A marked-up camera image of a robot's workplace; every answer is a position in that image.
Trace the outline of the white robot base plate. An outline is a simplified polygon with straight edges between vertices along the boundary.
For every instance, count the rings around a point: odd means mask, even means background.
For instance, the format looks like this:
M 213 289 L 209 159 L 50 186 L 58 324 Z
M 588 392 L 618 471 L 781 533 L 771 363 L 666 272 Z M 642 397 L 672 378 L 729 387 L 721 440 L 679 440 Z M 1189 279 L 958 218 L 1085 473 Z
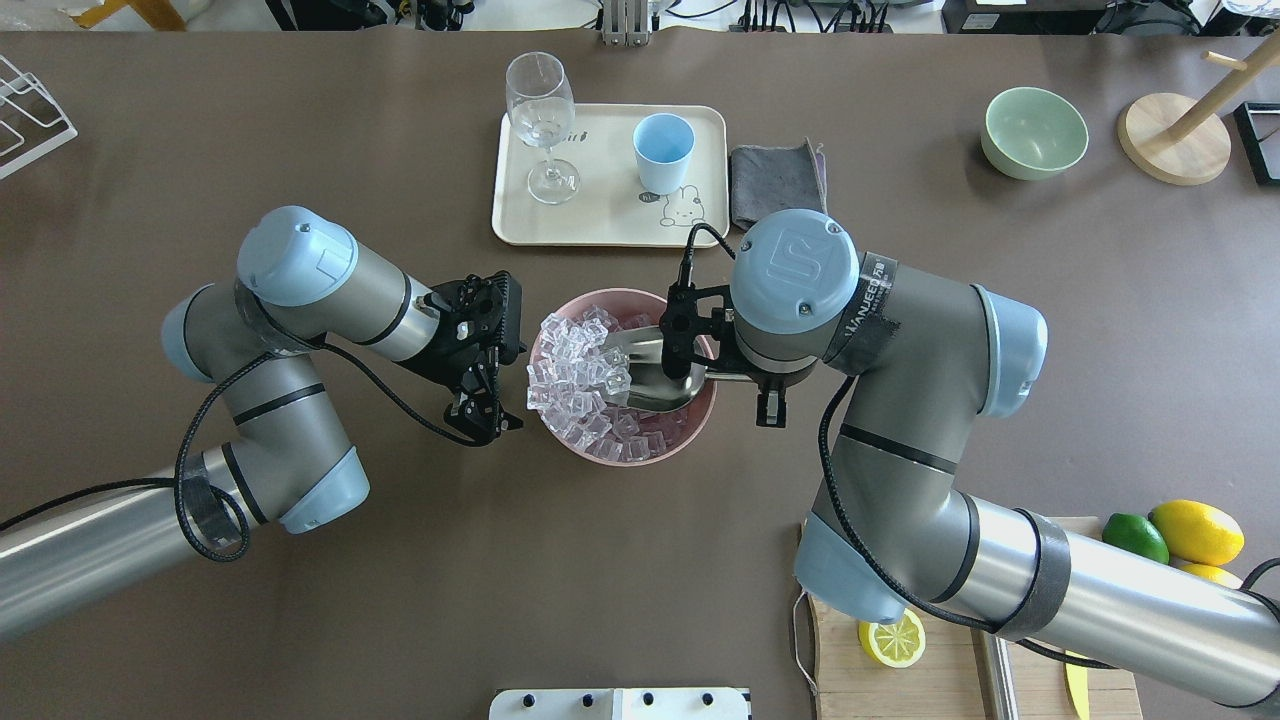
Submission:
M 489 719 L 753 719 L 750 691 L 735 687 L 507 689 Z

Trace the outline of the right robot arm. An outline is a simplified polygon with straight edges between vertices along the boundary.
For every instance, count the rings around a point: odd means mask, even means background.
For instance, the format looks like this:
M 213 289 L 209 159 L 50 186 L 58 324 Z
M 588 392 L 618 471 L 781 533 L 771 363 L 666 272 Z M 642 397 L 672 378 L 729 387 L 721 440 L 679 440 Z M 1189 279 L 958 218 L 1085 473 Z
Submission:
M 689 240 L 660 319 L 662 366 L 740 374 L 756 423 L 823 363 L 844 383 L 818 430 L 823 486 L 794 575 L 868 623 L 908 609 L 1062 664 L 1151 676 L 1253 717 L 1277 716 L 1277 603 L 955 488 L 982 416 L 1027 400 L 1047 350 L 1033 307 L 856 250 L 820 211 L 758 220 L 728 284 L 699 290 Z

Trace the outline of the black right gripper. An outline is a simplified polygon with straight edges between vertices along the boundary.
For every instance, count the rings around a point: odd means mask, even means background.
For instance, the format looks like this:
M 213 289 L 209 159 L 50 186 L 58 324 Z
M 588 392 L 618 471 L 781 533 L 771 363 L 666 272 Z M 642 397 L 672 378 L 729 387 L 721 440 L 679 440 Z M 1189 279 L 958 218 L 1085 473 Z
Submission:
M 660 369 L 672 380 L 689 378 L 696 365 L 710 370 L 716 379 L 741 377 L 758 383 L 762 378 L 762 369 L 749 363 L 739 347 L 727 284 L 701 290 L 694 284 L 671 284 L 659 329 Z M 781 375 L 765 375 L 758 383 L 755 424 L 771 429 L 787 425 L 786 384 Z

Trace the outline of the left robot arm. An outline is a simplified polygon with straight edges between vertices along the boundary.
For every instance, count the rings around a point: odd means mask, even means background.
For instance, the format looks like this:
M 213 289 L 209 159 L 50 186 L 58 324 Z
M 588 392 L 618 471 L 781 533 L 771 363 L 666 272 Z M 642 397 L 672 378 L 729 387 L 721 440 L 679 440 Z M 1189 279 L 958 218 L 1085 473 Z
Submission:
M 522 421 L 499 372 L 525 351 L 508 272 L 425 284 L 301 206 L 269 211 L 236 278 L 206 284 L 163 323 L 163 348 L 211 386 L 175 460 L 77 491 L 3 523 L 3 639 L 12 641 L 187 559 L 232 562 L 255 527 L 302 534 L 358 507 L 370 483 L 314 364 L 347 340 L 448 391 L 429 432 L 479 448 Z

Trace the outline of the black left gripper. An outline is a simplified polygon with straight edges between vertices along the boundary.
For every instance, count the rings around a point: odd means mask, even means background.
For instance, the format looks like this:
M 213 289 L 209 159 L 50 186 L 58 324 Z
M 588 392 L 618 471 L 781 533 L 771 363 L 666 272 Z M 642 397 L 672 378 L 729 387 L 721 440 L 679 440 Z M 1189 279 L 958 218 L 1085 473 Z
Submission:
M 526 350 L 522 287 L 508 272 L 467 275 L 412 296 L 412 311 L 436 322 L 425 347 L 399 365 L 452 392 L 445 421 L 483 447 L 525 427 L 500 398 L 500 366 Z

